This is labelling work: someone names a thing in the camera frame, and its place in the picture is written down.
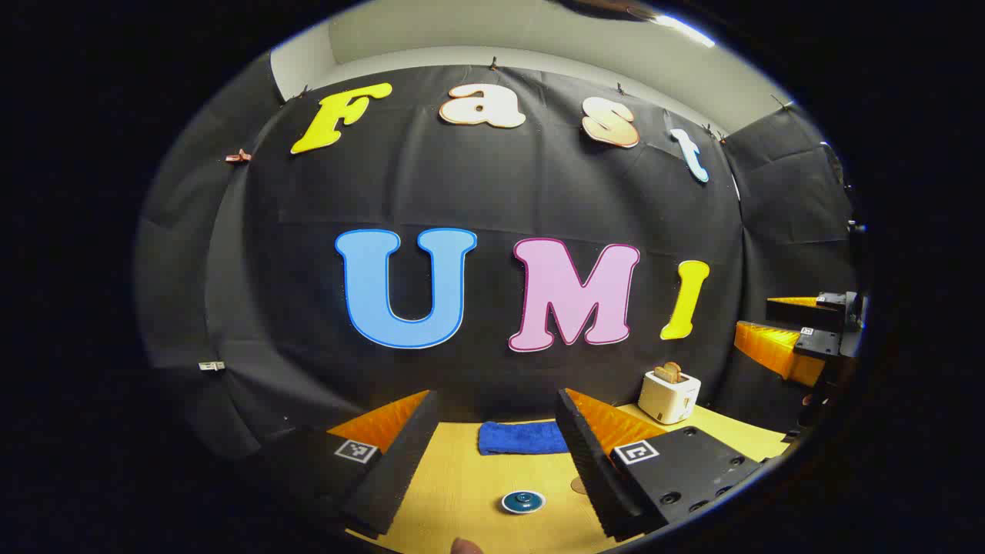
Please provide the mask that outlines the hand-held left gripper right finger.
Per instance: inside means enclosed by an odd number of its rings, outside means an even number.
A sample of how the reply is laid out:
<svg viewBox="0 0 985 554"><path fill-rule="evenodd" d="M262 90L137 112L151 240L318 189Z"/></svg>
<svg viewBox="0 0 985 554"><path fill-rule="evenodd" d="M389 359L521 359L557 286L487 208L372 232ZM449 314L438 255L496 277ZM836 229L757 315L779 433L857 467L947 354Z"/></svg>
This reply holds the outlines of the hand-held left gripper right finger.
<svg viewBox="0 0 985 554"><path fill-rule="evenodd" d="M700 428L662 430L574 389L557 392L556 424L615 540L690 518L763 465Z"/></svg>

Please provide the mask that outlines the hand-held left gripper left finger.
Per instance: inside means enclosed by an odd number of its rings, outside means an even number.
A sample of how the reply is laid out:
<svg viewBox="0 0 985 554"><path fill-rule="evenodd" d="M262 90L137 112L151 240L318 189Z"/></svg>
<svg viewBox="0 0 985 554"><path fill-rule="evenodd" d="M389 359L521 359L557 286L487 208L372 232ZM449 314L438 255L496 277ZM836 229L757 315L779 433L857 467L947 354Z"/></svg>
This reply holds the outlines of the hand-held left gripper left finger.
<svg viewBox="0 0 985 554"><path fill-rule="evenodd" d="M302 427L262 449L262 482L329 529L386 534L439 424L423 390L332 428Z"/></svg>

